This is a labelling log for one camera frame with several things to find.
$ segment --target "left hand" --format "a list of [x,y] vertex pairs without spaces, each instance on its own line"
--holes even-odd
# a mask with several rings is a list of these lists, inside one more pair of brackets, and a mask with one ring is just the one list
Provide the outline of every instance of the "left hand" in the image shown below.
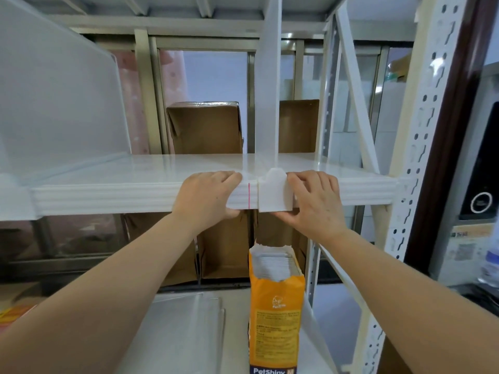
[[228,208],[227,200],[241,180],[241,173],[234,171],[191,175],[180,187],[172,214],[191,225],[196,235],[223,219],[235,218],[240,211]]

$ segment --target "right hand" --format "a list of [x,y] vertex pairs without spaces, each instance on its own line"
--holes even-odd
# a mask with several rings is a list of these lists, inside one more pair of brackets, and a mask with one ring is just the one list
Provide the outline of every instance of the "right hand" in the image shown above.
[[296,215],[289,211],[274,212],[276,217],[321,245],[348,231],[336,177],[307,170],[288,173],[287,181],[300,211]]

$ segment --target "shelving unit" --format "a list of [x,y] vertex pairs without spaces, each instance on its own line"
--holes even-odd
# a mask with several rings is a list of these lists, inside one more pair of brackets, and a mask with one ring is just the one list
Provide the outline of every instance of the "shelving unit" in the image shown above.
[[[280,46],[282,32],[288,28],[283,28],[285,22],[281,20],[283,1],[268,0],[263,22],[241,25],[241,29],[253,26],[259,33],[254,59],[255,153],[133,156],[129,154],[119,77],[112,56],[85,38],[58,27],[22,1],[0,0],[0,31],[12,32],[8,36],[0,35],[3,46],[9,45],[9,50],[0,51],[0,67],[11,69],[3,82],[7,86],[0,88],[0,109],[3,110],[0,220],[170,211],[187,176],[213,170],[240,171],[243,181],[229,199],[228,206],[256,209],[259,199],[264,196],[259,191],[261,178],[271,168],[284,171],[315,169],[338,177],[344,205],[372,206],[376,246],[403,260],[467,0],[421,2],[388,176],[379,174],[346,1],[332,1],[334,7],[327,19],[324,38],[327,60],[323,60],[315,153],[278,153]],[[223,31],[222,36],[231,36],[228,28],[234,24],[224,25],[219,21],[217,26]],[[233,36],[238,34],[240,29],[234,31]],[[146,54],[150,49],[147,31],[135,30],[135,37],[140,41],[140,44],[137,42],[138,54]],[[31,48],[29,52],[25,49],[27,42]],[[329,145],[333,142],[331,116],[334,115],[341,55],[346,62],[365,169],[340,166],[327,158]],[[151,75],[155,68],[150,62],[147,67]],[[33,77],[33,73],[43,76]],[[30,84],[32,88],[22,87],[22,84]],[[153,94],[154,88],[148,87],[143,92]],[[155,119],[157,125],[155,109],[155,103],[146,105],[149,124]],[[158,151],[165,142],[156,140],[154,148]],[[284,193],[283,185],[276,184],[272,191]],[[321,249],[309,242],[306,276],[310,302],[313,301]],[[332,257],[326,257],[362,309],[353,363],[343,370],[356,374],[376,373],[385,335],[346,273]],[[244,367],[240,366],[244,365],[242,361],[247,362],[247,347],[241,342],[247,318],[240,311],[247,302],[242,300],[246,293],[247,290],[234,291],[234,299],[241,299],[240,309],[227,307],[222,372],[229,372],[224,368]],[[227,349],[236,348],[237,352],[228,355]]]

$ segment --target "hand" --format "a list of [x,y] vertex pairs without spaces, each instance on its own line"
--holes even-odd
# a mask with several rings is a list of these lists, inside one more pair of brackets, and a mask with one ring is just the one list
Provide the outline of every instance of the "hand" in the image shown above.
[[321,245],[348,231],[336,177],[307,170],[288,173],[287,181],[300,211],[296,215],[287,211],[274,212],[275,216]]
[[235,218],[240,211],[228,208],[227,200],[241,180],[241,173],[234,171],[191,175],[180,187],[172,214],[186,220],[195,235],[223,219]]

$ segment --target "forearm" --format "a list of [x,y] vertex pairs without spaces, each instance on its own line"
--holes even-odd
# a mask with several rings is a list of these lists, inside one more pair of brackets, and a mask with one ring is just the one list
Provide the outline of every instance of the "forearm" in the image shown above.
[[492,314],[352,231],[325,247],[414,374],[497,371],[499,320]]
[[170,214],[45,300],[2,334],[0,372],[112,372],[194,236]]

